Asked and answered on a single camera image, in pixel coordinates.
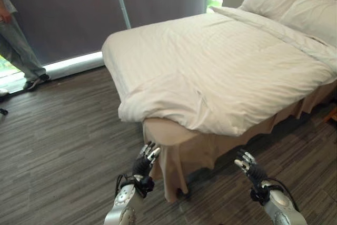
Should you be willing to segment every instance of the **person's leg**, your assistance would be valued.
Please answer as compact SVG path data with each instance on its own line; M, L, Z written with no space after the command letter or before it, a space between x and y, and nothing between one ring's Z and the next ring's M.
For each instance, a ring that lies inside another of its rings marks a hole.
M19 54L12 48L8 41L0 34L0 55L9 61L13 66L17 67L23 73L28 81L33 81L38 76L32 72L21 60Z
M46 73L46 70L41 66L40 62L35 56L35 53L28 44L26 37L21 31L14 16L12 16L12 21L9 24L0 22L0 34L19 54L21 61L26 66L26 68L35 73L35 79Z

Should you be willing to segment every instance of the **sneaker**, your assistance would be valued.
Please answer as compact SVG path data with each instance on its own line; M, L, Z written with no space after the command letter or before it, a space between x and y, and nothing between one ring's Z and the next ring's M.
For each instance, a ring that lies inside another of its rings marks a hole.
M36 79L34 81L27 81L25 83L25 85L23 86L23 89L29 91L29 90L33 89L36 85L38 85L40 83L42 83L42 81L41 81L40 78L38 78L38 79Z
M42 74L38 78L41 79L43 82L49 81L51 79L51 77L48 74Z
M8 90L0 88L0 97L6 96L8 94Z
M27 81L25 83L25 85L23 86L24 90L31 90L33 89L35 86L37 86L38 84L41 84L43 82L47 82L51 79L51 77L47 74L42 74L41 76L39 76L36 80L34 81Z

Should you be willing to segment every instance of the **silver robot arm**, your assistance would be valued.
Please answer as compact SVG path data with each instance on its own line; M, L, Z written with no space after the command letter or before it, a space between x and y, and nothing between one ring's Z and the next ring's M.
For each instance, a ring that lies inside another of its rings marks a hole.
M254 188L251 189L252 200L258 201L264 207L273 223L275 225L307 225L285 185L276 179L269 179L264 169L248 152L241 150L238 155L234 163L254 184ZM283 193L284 190L280 185L272 184L272 181L280 183L292 200Z
M136 223L136 213L143 199L154 188L152 178L148 176L160 148L153 150L155 143L146 144L140 151L132 169L132 176L118 176L114 206L107 214L104 225L132 225ZM121 179L125 182L119 186Z

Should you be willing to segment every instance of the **white duvet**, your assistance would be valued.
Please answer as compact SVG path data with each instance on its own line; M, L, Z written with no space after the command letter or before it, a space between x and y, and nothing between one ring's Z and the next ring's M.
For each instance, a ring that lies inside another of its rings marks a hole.
M234 8L111 35L122 121L171 119L238 136L337 78L336 48Z

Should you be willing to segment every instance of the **floor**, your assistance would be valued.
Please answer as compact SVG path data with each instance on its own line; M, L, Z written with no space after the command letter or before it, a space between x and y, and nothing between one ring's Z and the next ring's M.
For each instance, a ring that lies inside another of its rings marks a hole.
M118 119L119 98L106 68L42 84L1 103L0 224L103 224L116 177L129 173L142 147L138 123ZM308 224L337 222L336 126L322 119L334 106L289 118L245 149L291 190ZM138 212L138 225L272 224L249 197L250 182L233 164L189 176L190 196L174 204L163 183Z

